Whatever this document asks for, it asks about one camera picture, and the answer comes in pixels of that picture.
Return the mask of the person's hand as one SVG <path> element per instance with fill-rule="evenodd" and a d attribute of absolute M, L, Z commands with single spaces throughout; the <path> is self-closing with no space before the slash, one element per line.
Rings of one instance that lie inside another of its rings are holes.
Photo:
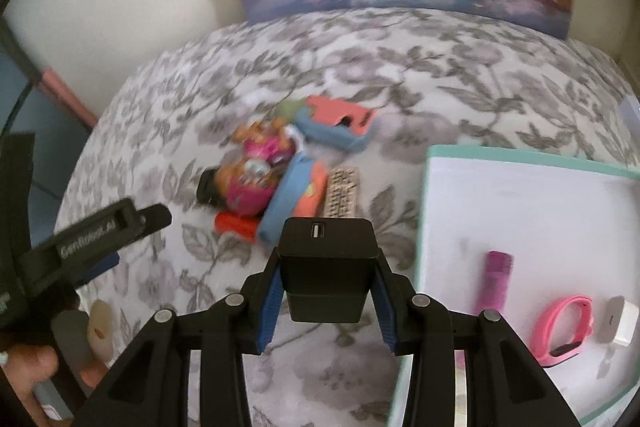
<path fill-rule="evenodd" d="M 47 381 L 58 371 L 58 356 L 53 348 L 16 345 L 8 351 L 3 370 L 17 398 L 37 426 L 72 425 L 70 419 L 51 419 L 34 395 L 35 385 Z"/>

